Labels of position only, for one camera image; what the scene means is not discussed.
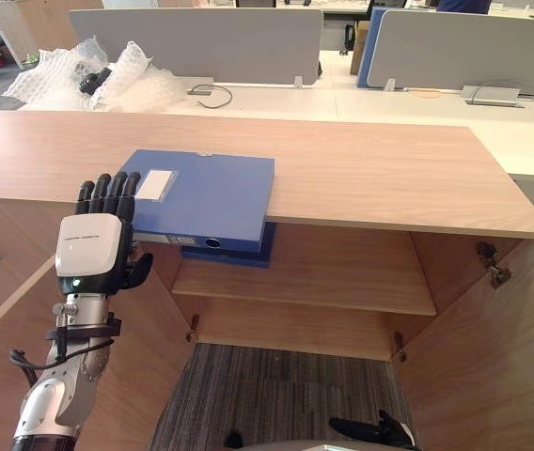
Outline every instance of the office chair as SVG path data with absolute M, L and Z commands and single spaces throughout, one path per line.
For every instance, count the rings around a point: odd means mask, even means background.
M 405 4 L 407 3 L 407 0 L 370 0 L 368 5 L 368 14 L 366 19 L 361 19 L 370 21 L 371 20 L 371 12 L 373 11 L 374 7 L 382 7 L 382 8 L 405 8 Z
M 275 0 L 236 0 L 236 8 L 275 8 Z

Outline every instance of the cardboard box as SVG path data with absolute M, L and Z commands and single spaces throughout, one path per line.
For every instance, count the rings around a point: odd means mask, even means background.
M 351 75 L 357 75 L 359 73 L 359 65 L 361 64 L 363 47 L 365 46 L 365 39 L 368 35 L 368 30 L 369 21 L 354 23 L 354 48 L 353 60 L 351 61 Z

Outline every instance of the metal hinge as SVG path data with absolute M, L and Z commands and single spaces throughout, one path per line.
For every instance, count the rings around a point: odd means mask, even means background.
M 192 323 L 190 324 L 190 330 L 185 333 L 186 341 L 192 341 L 192 337 L 196 334 L 196 329 L 198 328 L 198 323 L 200 322 L 200 315 L 196 313 L 192 316 Z
M 402 334 L 400 332 L 395 332 L 395 344 L 397 345 L 396 352 L 399 355 L 399 360 L 406 362 L 407 352 L 402 348 Z
M 476 246 L 476 252 L 484 268 L 491 273 L 491 285 L 493 288 L 499 288 L 511 279 L 509 268 L 499 268 L 496 262 L 496 248 L 488 243 L 481 241 Z

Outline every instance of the black object in bubble wrap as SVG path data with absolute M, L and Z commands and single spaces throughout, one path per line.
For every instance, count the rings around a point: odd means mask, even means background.
M 96 92 L 96 89 L 102 86 L 102 83 L 106 81 L 111 72 L 110 69 L 104 68 L 98 73 L 90 73 L 89 75 L 86 75 L 79 84 L 79 90 L 90 96 L 93 95 L 93 93 Z

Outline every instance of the gray divider panel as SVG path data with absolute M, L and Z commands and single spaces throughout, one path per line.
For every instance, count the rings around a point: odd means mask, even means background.
M 402 87 L 462 89 L 507 79 L 534 86 L 534 20 L 389 10 L 368 85 L 382 87 L 389 78 Z
M 158 68 L 222 83 L 317 80 L 323 14 L 316 9 L 148 8 L 71 11 L 79 40 L 116 61 L 134 40 Z

